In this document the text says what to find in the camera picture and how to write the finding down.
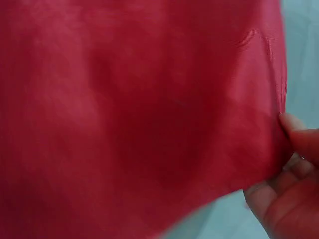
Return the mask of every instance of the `red fabric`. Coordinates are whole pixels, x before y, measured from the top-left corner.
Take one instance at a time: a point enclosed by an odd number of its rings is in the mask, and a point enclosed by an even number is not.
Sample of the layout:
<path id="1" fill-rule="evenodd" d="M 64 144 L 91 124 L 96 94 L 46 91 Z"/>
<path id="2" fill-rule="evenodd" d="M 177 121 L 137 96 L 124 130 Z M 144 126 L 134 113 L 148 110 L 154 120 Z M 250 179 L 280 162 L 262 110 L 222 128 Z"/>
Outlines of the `red fabric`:
<path id="1" fill-rule="evenodd" d="M 289 157 L 279 0 L 2 0 L 0 236 L 141 239 Z"/>

